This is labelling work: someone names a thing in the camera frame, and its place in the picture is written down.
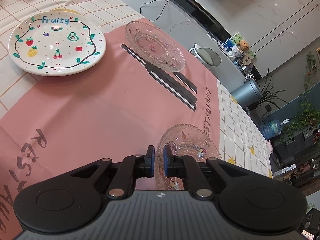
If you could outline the clear glass plate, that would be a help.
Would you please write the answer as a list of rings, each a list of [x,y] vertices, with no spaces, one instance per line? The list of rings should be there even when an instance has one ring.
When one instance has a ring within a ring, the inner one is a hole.
[[[168,129],[162,136],[155,154],[155,182],[158,190],[182,190],[180,178],[167,178],[164,175],[164,146],[169,145],[173,155],[184,154],[192,156],[198,162],[207,158],[221,159],[218,148],[204,131],[190,124],[178,124]]]
[[[179,72],[185,68],[185,58],[175,41],[158,27],[131,21],[125,26],[130,48],[148,63],[167,71]]]

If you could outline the white fruity painted plate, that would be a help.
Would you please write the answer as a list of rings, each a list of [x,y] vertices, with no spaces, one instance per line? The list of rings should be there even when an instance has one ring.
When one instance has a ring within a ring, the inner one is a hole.
[[[106,51],[103,32],[85,16],[47,11],[23,20],[8,42],[12,61],[39,76],[65,76],[97,64]]]

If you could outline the pink round fan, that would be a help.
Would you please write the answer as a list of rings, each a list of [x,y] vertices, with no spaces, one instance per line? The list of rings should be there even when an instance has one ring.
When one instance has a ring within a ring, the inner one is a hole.
[[[273,153],[273,146],[272,146],[272,142],[270,140],[266,141],[266,145],[267,145],[267,152],[269,155],[271,155]]]

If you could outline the blue water jug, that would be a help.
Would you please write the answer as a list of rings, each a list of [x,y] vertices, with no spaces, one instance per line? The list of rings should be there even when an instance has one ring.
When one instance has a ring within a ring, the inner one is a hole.
[[[283,126],[289,122],[289,118],[279,121],[278,119],[274,119],[262,126],[260,126],[259,131],[263,135],[263,137],[268,140],[274,138],[281,134]]]

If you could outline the grey metal trash can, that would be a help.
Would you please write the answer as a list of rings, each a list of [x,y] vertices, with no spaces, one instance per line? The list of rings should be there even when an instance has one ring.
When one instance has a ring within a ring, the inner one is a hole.
[[[242,108],[248,107],[263,97],[259,85],[253,79],[246,80],[242,86],[232,91],[231,95]]]

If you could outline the white rolling stool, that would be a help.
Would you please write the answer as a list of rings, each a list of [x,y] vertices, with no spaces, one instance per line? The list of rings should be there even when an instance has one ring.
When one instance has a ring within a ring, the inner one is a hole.
[[[198,58],[202,63],[211,67],[217,67],[221,63],[221,57],[212,49],[204,48],[194,43],[189,52]]]

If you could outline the potted floor plant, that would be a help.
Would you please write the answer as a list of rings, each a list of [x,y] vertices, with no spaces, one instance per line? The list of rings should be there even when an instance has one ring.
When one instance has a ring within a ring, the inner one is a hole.
[[[275,103],[276,100],[280,100],[281,102],[284,102],[286,104],[289,103],[279,96],[280,93],[286,92],[287,89],[273,91],[274,85],[271,85],[272,79],[273,79],[273,74],[272,73],[270,74],[270,71],[268,70],[267,75],[265,76],[263,88],[260,90],[262,97],[256,102],[248,106],[248,109],[250,111],[257,109],[259,105],[262,105],[264,103],[271,104],[277,109],[280,109],[280,107]]]

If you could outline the teddy bear toy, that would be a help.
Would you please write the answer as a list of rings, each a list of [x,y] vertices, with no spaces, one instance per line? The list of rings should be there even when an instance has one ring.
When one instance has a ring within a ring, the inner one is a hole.
[[[249,44],[244,39],[242,39],[237,43],[237,48],[242,52],[246,52],[249,50]]]

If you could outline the hanging vine plant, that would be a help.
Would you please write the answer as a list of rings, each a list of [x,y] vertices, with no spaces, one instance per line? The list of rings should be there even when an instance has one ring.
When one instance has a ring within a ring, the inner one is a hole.
[[[299,96],[302,99],[300,103],[302,110],[283,128],[279,138],[280,143],[284,142],[285,139],[292,140],[294,133],[297,131],[304,130],[308,127],[314,130],[319,126],[319,110],[308,100],[308,95],[317,71],[316,57],[309,51],[306,55],[304,92]]]

